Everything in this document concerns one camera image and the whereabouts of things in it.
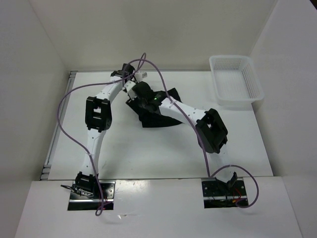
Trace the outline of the black shorts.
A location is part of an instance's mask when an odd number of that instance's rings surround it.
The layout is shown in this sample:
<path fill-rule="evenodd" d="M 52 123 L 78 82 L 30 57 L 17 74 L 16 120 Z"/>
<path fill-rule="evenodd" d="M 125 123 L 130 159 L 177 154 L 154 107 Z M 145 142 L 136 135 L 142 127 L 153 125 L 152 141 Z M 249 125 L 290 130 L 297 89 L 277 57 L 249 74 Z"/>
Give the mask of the black shorts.
<path fill-rule="evenodd" d="M 180 105 L 181 100 L 179 94 L 175 88 L 172 88 L 167 91 L 153 91 L 150 86 L 146 83 L 141 83 L 139 86 L 135 85 L 133 87 L 134 92 L 136 93 L 136 98 L 134 100 L 127 100 L 126 104 L 139 116 L 139 121 L 142 123 L 144 128 L 157 128 L 157 127 L 169 127 L 179 125 L 182 122 L 176 120 L 172 117 L 164 116 L 160 113 L 150 113 L 147 110 L 139 106 L 138 96 L 145 97 L 146 99 L 153 98 L 154 96 L 160 96 L 159 100 L 161 104 L 164 99 L 170 103 L 170 98 L 177 100 L 178 103 L 173 103 L 173 106 Z"/>

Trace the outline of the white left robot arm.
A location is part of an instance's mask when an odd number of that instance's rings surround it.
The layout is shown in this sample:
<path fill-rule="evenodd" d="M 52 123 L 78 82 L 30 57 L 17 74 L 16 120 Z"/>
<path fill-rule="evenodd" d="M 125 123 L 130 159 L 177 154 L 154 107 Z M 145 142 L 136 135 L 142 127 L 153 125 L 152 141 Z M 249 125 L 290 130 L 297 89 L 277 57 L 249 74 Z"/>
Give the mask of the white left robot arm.
<path fill-rule="evenodd" d="M 135 69 L 129 64 L 124 64 L 121 70 L 110 75 L 110 84 L 95 96 L 86 99 L 85 124 L 87 126 L 87 151 L 83 165 L 75 179 L 75 189 L 87 198 L 99 196 L 98 162 L 103 138 L 112 123 L 111 103 L 123 89 L 127 80 L 122 78 L 134 73 Z"/>

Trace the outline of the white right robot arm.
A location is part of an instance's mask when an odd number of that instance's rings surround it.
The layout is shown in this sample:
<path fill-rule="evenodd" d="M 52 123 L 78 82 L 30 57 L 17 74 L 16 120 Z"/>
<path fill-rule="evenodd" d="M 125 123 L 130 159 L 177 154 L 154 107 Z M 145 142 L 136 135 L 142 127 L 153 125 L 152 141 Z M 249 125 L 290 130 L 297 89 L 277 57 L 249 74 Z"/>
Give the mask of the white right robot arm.
<path fill-rule="evenodd" d="M 234 190 L 237 174 L 229 168 L 226 149 L 228 130 L 217 110 L 190 107 L 181 102 L 175 88 L 154 91 L 146 82 L 132 86 L 128 95 L 128 105 L 139 116 L 144 128 L 170 127 L 182 123 L 190 126 L 197 136 L 205 161 L 212 160 L 217 166 L 213 177 L 218 182 L 218 191 L 228 195 Z"/>

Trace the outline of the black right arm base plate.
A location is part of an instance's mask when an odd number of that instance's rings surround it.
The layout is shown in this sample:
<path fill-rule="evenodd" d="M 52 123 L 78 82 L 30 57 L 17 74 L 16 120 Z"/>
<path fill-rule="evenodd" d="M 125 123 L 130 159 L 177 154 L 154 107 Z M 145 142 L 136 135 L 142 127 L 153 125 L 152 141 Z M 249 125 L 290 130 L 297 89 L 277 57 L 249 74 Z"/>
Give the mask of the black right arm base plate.
<path fill-rule="evenodd" d="M 204 208 L 232 208 L 238 205 L 248 206 L 245 184 L 242 179 L 235 182 L 230 190 L 221 188 L 216 180 L 202 180 Z"/>

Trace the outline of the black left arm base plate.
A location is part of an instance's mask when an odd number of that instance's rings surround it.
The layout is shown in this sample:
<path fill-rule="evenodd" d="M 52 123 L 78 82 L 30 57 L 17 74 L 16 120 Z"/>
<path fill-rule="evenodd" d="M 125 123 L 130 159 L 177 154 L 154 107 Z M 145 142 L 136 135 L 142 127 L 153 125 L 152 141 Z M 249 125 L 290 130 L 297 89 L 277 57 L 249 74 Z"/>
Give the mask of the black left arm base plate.
<path fill-rule="evenodd" d="M 75 186 L 73 182 L 72 186 L 70 185 L 61 185 L 62 188 L 68 189 L 70 191 L 69 202 L 68 202 L 68 211 L 88 211 L 88 210 L 97 210 L 102 205 L 102 200 L 104 201 L 103 210 L 113 210 L 114 209 L 114 181 L 103 181 L 101 182 L 101 188 L 103 192 L 103 198 L 99 187 L 95 191 L 86 191 L 82 188 Z"/>

